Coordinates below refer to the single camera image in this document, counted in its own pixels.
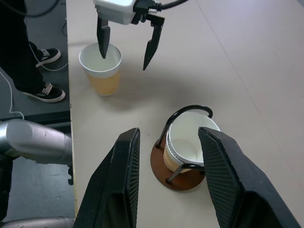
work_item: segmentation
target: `black cable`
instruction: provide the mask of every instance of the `black cable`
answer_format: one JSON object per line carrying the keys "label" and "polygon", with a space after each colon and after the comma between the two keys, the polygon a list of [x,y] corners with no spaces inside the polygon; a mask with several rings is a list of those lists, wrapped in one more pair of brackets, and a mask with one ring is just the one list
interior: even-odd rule
{"label": "black cable", "polygon": [[188,1],[188,0],[176,0],[174,2],[164,4],[164,5],[162,5],[161,3],[156,3],[156,6],[153,8],[156,9],[157,11],[167,10],[167,9],[173,8],[175,6],[181,5],[181,4],[185,3],[186,1]]}
{"label": "black cable", "polygon": [[67,25],[67,23],[65,22],[64,25],[63,25],[62,28],[61,28],[61,32],[62,32],[62,34],[63,34],[64,36],[67,37],[67,34],[65,34],[64,31],[63,31],[66,25]]}
{"label": "black cable", "polygon": [[39,17],[42,17],[44,15],[47,15],[49,12],[51,12],[58,5],[59,2],[60,2],[60,0],[56,0],[55,3],[49,9],[47,9],[44,12],[41,12],[41,13],[38,13],[38,14],[27,14],[27,13],[21,12],[19,10],[16,10],[11,5],[7,4],[4,0],[0,0],[0,3],[5,5],[7,8],[9,8],[14,13],[20,14],[22,16],[26,16],[28,18],[39,18]]}

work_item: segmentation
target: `robotic arm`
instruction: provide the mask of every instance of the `robotic arm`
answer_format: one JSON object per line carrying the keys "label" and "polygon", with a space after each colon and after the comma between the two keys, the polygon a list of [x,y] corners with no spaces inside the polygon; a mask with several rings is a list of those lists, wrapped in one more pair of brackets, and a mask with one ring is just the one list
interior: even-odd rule
{"label": "robotic arm", "polygon": [[130,23],[137,25],[139,21],[149,20],[153,29],[152,39],[148,42],[143,70],[145,70],[154,56],[161,37],[162,27],[165,18],[155,16],[151,13],[157,13],[178,6],[187,0],[177,0],[169,4],[162,5],[155,0],[93,0],[98,13],[97,21],[97,40],[100,54],[103,58],[110,41],[109,21],[119,24],[128,25]]}

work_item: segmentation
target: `wooden coaster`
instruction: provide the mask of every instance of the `wooden coaster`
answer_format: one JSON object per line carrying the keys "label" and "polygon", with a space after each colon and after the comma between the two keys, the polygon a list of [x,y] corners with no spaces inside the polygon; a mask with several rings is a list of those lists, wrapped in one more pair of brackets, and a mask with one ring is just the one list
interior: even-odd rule
{"label": "wooden coaster", "polygon": [[171,183],[166,182],[166,179],[168,179],[173,172],[167,168],[163,161],[163,151],[166,142],[165,138],[166,137],[164,136],[160,149],[157,149],[154,145],[151,152],[150,163],[155,177],[167,188],[177,191],[189,190],[199,185],[205,178],[205,175],[201,174],[198,170],[190,170],[180,173],[172,180]]}

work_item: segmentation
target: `table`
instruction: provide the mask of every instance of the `table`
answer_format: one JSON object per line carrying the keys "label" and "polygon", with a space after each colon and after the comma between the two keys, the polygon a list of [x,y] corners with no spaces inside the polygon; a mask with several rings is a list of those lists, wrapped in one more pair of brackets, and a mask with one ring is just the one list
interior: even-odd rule
{"label": "table", "polygon": [[137,226],[219,227],[205,180],[175,192],[150,168],[151,149],[169,116],[201,104],[213,110],[220,129],[266,173],[304,226],[303,8],[284,0],[190,0],[160,15],[166,20],[146,71],[150,24],[110,23],[110,42],[123,56],[122,78],[117,94],[100,97],[78,61],[79,52],[97,42],[97,13],[90,0],[67,0],[76,210],[118,135],[140,127]]}

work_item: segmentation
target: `sneaker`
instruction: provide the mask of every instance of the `sneaker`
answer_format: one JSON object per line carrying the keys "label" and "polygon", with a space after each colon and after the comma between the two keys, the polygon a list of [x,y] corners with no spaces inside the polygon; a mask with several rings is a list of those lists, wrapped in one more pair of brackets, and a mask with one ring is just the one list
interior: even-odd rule
{"label": "sneaker", "polygon": [[41,49],[40,51],[42,51],[43,55],[41,59],[38,59],[39,62],[36,64],[36,67],[39,67],[46,63],[55,62],[61,56],[61,52],[57,48]]}
{"label": "sneaker", "polygon": [[66,93],[62,89],[58,89],[54,87],[50,83],[46,83],[46,86],[39,94],[29,94],[26,92],[23,92],[24,94],[37,98],[40,101],[48,102],[48,103],[54,103],[63,100],[65,98]]}

